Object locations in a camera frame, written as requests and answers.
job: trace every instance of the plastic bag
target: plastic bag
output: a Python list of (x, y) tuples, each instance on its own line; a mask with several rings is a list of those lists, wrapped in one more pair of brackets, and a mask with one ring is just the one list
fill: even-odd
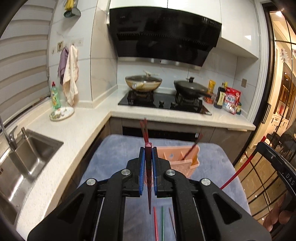
[(232, 114), (235, 114), (237, 111), (237, 105), (239, 103), (240, 96), (240, 91), (227, 87), (225, 98), (223, 101), (223, 109)]

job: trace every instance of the black range hood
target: black range hood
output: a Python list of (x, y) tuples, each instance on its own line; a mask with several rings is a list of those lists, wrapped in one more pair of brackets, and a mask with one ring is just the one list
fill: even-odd
[(222, 24), (193, 13), (160, 7), (110, 9), (110, 32), (119, 60), (200, 69), (216, 47)]

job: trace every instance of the white blind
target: white blind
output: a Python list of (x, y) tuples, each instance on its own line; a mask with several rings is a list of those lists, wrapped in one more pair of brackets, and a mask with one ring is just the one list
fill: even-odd
[(7, 123), (49, 95), (46, 51), (56, 0), (28, 0), (0, 38), (0, 115)]

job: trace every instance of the pan lid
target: pan lid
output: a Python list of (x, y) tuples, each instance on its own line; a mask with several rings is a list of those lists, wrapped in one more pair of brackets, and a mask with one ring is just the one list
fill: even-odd
[(207, 87), (193, 82), (194, 77), (190, 77), (189, 81), (187, 80), (175, 80), (174, 83), (178, 84), (179, 86), (187, 89), (197, 90), (201, 92), (207, 92)]
[(146, 75), (132, 75), (132, 76), (127, 76), (126, 80), (131, 80), (131, 81), (135, 81), (135, 82), (143, 82), (143, 83), (147, 83), (147, 82), (162, 82), (161, 78), (156, 78), (153, 77), (152, 75), (159, 75), (159, 74), (151, 74), (147, 71), (144, 70), (144, 72), (146, 73)]

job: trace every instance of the white door trim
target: white door trim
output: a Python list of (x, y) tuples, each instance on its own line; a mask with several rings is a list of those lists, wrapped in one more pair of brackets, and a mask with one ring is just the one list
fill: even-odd
[(260, 68), (257, 87), (253, 102), (247, 116), (247, 120), (251, 123), (254, 122), (257, 115), (259, 105), (264, 92), (264, 86), (267, 78), (267, 69), (268, 69), (268, 55), (269, 55), (269, 41), (268, 41), (268, 30), (267, 23), (265, 19), (264, 10), (262, 4), (259, 0), (254, 0), (255, 10), (257, 13), (257, 20), (259, 26), (259, 56), (260, 56)]

